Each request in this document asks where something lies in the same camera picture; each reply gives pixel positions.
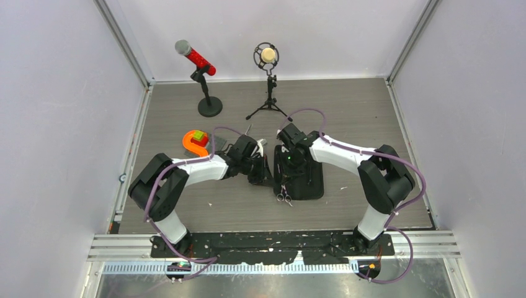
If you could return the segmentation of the black round-base microphone stand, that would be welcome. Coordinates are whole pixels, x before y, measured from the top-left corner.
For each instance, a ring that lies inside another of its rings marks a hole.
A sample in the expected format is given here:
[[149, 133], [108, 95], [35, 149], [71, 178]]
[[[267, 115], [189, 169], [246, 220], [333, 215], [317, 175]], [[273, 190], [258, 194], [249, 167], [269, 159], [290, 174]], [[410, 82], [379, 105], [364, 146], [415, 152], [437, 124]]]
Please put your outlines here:
[[191, 74], [191, 78], [201, 85], [204, 93], [204, 98], [198, 103], [198, 113], [204, 117], [217, 116], [223, 109], [222, 101], [214, 96], [209, 95], [208, 85], [204, 74], [210, 67], [206, 66], [203, 68], [196, 67], [196, 70]]

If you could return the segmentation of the beige condenser microphone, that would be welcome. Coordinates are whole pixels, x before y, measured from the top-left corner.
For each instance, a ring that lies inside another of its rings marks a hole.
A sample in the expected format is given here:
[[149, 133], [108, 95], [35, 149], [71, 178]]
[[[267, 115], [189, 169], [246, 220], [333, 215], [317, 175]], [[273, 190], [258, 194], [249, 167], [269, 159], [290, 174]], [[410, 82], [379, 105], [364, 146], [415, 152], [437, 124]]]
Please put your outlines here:
[[279, 62], [279, 51], [269, 42], [262, 42], [254, 49], [253, 60], [256, 66], [263, 69], [266, 65], [275, 67]]

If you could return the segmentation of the silver thinning scissors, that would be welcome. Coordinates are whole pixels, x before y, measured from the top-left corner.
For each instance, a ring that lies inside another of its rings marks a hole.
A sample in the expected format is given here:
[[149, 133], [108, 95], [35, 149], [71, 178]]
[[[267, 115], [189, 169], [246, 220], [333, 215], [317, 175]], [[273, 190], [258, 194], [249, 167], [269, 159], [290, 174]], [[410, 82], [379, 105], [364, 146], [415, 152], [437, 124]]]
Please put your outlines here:
[[290, 207], [293, 207], [292, 197], [288, 194], [287, 188], [284, 184], [280, 185], [280, 190], [278, 194], [276, 195], [276, 200], [278, 202], [284, 202], [288, 204]]

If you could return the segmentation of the lime green toy brick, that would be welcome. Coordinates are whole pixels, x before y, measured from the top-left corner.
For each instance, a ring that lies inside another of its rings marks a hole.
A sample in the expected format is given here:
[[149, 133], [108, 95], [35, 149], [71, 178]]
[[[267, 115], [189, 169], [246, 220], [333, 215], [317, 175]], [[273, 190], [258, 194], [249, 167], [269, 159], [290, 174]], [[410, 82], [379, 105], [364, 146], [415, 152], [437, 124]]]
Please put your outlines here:
[[195, 130], [192, 138], [197, 142], [201, 142], [204, 138], [207, 138], [207, 134], [201, 130]]

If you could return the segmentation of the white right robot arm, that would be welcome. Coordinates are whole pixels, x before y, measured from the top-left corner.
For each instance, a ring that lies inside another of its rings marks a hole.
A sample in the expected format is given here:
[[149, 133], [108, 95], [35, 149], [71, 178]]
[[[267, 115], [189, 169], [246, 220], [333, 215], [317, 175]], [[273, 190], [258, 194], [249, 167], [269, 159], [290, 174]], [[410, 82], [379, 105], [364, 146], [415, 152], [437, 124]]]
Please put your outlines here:
[[397, 152], [389, 145], [365, 148], [317, 131], [306, 134], [294, 124], [280, 129], [277, 139], [288, 150], [291, 166], [299, 167], [308, 161], [327, 163], [360, 178], [368, 207], [354, 228], [352, 241], [363, 255], [376, 250], [389, 217], [416, 185]]

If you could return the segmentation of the red toy block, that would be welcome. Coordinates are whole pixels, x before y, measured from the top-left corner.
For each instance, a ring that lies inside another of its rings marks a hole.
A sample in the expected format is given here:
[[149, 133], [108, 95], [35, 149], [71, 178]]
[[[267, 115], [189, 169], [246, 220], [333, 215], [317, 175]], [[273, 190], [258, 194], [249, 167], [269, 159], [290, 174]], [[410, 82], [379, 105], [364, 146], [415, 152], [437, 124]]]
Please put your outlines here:
[[200, 130], [195, 130], [190, 142], [200, 147], [206, 147], [209, 142], [208, 134]]

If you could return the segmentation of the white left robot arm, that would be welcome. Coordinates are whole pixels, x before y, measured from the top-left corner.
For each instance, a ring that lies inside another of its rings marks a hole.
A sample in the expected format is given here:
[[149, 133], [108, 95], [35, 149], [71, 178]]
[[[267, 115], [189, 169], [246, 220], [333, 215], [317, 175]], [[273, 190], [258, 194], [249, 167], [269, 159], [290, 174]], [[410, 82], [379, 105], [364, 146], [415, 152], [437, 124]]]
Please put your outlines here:
[[189, 231], [175, 208], [187, 186], [245, 175], [252, 185], [271, 180], [264, 153], [266, 139], [241, 135], [225, 150], [201, 158], [173, 159], [155, 155], [128, 188], [128, 195], [166, 239], [166, 248], [176, 257], [190, 249]]

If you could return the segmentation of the black tripod microphone stand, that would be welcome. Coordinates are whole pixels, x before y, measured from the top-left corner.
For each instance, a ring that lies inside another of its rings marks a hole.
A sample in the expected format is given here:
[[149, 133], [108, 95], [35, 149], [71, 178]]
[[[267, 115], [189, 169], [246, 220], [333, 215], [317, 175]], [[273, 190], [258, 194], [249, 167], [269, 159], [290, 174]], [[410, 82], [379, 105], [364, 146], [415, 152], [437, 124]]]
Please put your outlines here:
[[247, 115], [246, 116], [246, 120], [250, 120], [252, 118], [252, 116], [254, 116], [256, 113], [258, 113], [259, 111], [275, 111], [275, 112], [279, 112], [281, 113], [282, 115], [285, 116], [285, 118], [287, 120], [289, 120], [290, 122], [293, 121], [293, 119], [287, 115], [283, 110], [281, 110], [281, 108], [279, 108], [276, 103], [277, 103], [277, 100], [275, 97], [273, 97], [272, 95], [272, 92], [274, 90], [274, 88], [277, 86], [277, 76], [276, 75], [268, 75], [267, 77], [267, 99], [265, 100], [265, 102], [263, 103], [263, 105], [261, 105], [260, 107], [258, 107], [254, 112], [252, 112], [251, 114]]

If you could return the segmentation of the red handheld microphone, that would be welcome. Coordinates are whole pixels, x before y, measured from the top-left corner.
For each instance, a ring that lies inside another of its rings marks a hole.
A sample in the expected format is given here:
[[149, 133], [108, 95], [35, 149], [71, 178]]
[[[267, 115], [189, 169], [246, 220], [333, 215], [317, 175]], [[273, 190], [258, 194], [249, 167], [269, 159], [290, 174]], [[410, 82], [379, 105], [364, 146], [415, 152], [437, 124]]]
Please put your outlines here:
[[208, 70], [206, 71], [208, 75], [214, 76], [216, 74], [216, 68], [210, 62], [204, 59], [204, 57], [201, 56], [201, 54], [194, 50], [190, 46], [190, 43], [188, 41], [178, 40], [175, 43], [174, 48], [179, 55], [186, 57], [197, 68], [208, 68]]

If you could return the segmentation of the black tool pouch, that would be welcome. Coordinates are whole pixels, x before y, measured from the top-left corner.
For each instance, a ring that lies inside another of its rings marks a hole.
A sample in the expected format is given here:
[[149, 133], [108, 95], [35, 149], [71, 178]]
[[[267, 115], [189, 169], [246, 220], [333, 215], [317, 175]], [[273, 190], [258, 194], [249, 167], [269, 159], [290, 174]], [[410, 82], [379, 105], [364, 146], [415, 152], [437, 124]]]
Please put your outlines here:
[[295, 179], [288, 179], [283, 174], [280, 159], [286, 157], [286, 149], [282, 145], [274, 147], [274, 194], [277, 195], [280, 190], [280, 185], [284, 184], [287, 188], [288, 194], [293, 201], [310, 201], [317, 200], [324, 195], [324, 177], [323, 166], [319, 162], [314, 162], [312, 174], [313, 180], [307, 181], [306, 176], [300, 176]]

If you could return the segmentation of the orange curved toy slide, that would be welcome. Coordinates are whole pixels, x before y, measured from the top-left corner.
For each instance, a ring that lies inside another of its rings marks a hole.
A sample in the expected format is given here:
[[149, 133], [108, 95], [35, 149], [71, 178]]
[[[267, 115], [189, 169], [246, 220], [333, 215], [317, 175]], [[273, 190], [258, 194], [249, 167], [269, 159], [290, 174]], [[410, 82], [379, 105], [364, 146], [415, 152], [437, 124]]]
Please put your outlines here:
[[182, 144], [189, 152], [199, 157], [204, 157], [209, 155], [209, 152], [206, 149], [209, 140], [209, 136], [206, 132], [201, 130], [191, 130], [184, 135]]

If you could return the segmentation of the grey studded base plate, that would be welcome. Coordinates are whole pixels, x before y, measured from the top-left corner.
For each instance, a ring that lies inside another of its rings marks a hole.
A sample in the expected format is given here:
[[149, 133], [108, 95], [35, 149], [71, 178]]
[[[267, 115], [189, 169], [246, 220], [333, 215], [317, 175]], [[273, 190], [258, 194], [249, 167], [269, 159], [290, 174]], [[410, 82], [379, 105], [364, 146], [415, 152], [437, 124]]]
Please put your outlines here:
[[[220, 137], [220, 136], [215, 136], [214, 137], [214, 141], [215, 141], [215, 148], [216, 150], [222, 150], [225, 145], [226, 145], [226, 139]], [[199, 147], [193, 143], [190, 143], [191, 146], [190, 146], [190, 150], [186, 148], [186, 146], [184, 145], [184, 148], [185, 148], [185, 152], [184, 152], [184, 155], [189, 157], [189, 158], [197, 158], [197, 157], [201, 157], [200, 153], [203, 153], [205, 156], [208, 155], [210, 153], [210, 151], [212, 150], [212, 143], [211, 141], [208, 142], [208, 144], [206, 145], [206, 147]]]

